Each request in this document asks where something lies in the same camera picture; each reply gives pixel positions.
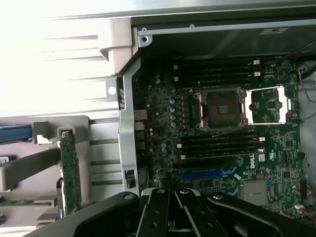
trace pcie slot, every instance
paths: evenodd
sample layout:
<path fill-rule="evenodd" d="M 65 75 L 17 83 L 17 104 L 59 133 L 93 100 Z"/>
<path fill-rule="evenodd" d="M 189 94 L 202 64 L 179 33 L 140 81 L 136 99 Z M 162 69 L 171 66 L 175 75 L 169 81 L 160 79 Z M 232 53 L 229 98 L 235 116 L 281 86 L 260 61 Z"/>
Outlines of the pcie slot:
<path fill-rule="evenodd" d="M 212 170 L 212 171 L 198 171 L 192 173 L 180 173 L 180 181 L 197 180 L 197 179 L 213 179 L 224 178 L 228 174 L 232 174 L 236 170 L 236 166 L 232 170 Z"/>

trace cpu socket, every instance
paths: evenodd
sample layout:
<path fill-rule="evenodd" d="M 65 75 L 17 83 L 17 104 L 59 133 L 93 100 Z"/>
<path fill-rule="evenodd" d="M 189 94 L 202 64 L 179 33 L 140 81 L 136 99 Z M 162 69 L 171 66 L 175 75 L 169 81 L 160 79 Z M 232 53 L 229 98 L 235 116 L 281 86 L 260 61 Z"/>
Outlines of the cpu socket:
<path fill-rule="evenodd" d="M 205 132 L 225 131 L 246 126 L 246 91 L 240 87 L 202 90 L 194 95 L 199 101 L 200 123 Z"/>

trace screw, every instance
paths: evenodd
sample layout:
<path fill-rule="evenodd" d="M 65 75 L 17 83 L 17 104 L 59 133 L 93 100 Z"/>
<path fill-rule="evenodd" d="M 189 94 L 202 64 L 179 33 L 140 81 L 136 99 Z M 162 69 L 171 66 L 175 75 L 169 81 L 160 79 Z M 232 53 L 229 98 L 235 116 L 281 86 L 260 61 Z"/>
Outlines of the screw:
<path fill-rule="evenodd" d="M 165 192 L 165 190 L 163 190 L 163 189 L 159 189 L 159 190 L 157 191 L 158 194 L 164 194 L 164 192 Z"/>
<path fill-rule="evenodd" d="M 132 194 L 127 194 L 124 196 L 125 199 L 132 199 L 134 197 L 134 195 Z"/>
<path fill-rule="evenodd" d="M 220 195 L 220 194 L 214 194 L 213 198 L 216 199 L 216 200 L 220 200 L 220 199 L 223 198 L 223 196 Z"/>
<path fill-rule="evenodd" d="M 187 190 L 187 189 L 181 189 L 181 190 L 180 190 L 180 193 L 181 193 L 181 194 L 188 194 L 188 193 L 189 193 L 189 190 Z"/>

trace red wire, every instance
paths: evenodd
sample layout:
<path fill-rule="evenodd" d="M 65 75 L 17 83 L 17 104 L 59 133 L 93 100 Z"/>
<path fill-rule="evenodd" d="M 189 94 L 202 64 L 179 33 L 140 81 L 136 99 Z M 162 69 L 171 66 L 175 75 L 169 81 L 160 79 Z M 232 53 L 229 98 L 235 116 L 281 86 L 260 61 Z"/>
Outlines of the red wire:
<path fill-rule="evenodd" d="M 304 209 L 300 209 L 305 215 L 307 215 L 309 218 L 311 218 L 312 220 L 314 220 L 314 221 L 316 221 L 316 219 L 313 217 L 313 216 L 311 216 L 306 210 L 304 210 Z"/>

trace cable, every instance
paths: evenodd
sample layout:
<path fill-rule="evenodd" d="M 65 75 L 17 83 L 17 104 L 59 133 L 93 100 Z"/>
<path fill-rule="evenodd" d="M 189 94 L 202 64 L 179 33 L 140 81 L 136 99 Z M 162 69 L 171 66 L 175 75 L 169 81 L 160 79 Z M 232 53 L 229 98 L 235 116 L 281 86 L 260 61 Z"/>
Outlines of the cable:
<path fill-rule="evenodd" d="M 301 86 L 302 86 L 302 90 L 303 90 L 304 94 L 306 95 L 307 100 L 308 100 L 309 102 L 316 103 L 315 100 L 312 100 L 312 99 L 310 98 L 310 96 L 308 95 L 308 93 L 307 93 L 307 91 L 306 91 L 306 89 L 305 89 L 305 86 L 304 86 L 304 83 L 303 83 L 303 80 L 302 80 L 302 74 L 301 74 L 301 72 L 298 70 L 297 73 L 298 73 L 298 78 L 300 79 L 300 83 L 301 83 Z"/>
<path fill-rule="evenodd" d="M 314 39 L 314 40 L 311 41 L 310 43 L 306 44 L 305 46 L 299 48 L 298 50 L 296 50 L 296 51 L 294 51 L 294 52 L 292 52 L 292 53 L 289 53 L 289 54 L 285 55 L 285 56 L 282 57 L 282 58 L 276 59 L 276 60 L 274 60 L 274 61 L 266 62 L 265 65 L 282 62 L 282 61 L 284 61 L 284 60 L 286 60 L 286 59 L 289 59 L 289 58 L 295 56 L 295 54 L 297 54 L 297 53 L 299 53 L 299 52 L 302 52 L 304 49 L 307 49 L 308 47 L 310 47 L 310 46 L 312 46 L 312 45 L 314 45 L 314 44 L 316 44 L 316 39 Z"/>
<path fill-rule="evenodd" d="M 312 68 L 308 69 L 306 72 L 302 74 L 302 79 L 308 78 L 311 74 L 313 74 L 316 71 L 316 65 Z"/>
<path fill-rule="evenodd" d="M 313 179 L 314 184 L 316 184 L 316 180 L 315 180 L 315 178 L 314 178 L 314 176 L 313 176 L 313 174 L 312 174 L 312 172 L 311 172 L 310 166 L 309 166 L 309 164 L 308 164 L 308 162 L 307 162 L 307 156 L 305 157 L 304 161 L 305 161 L 307 170 L 308 170 L 308 172 L 310 173 L 311 178 Z"/>

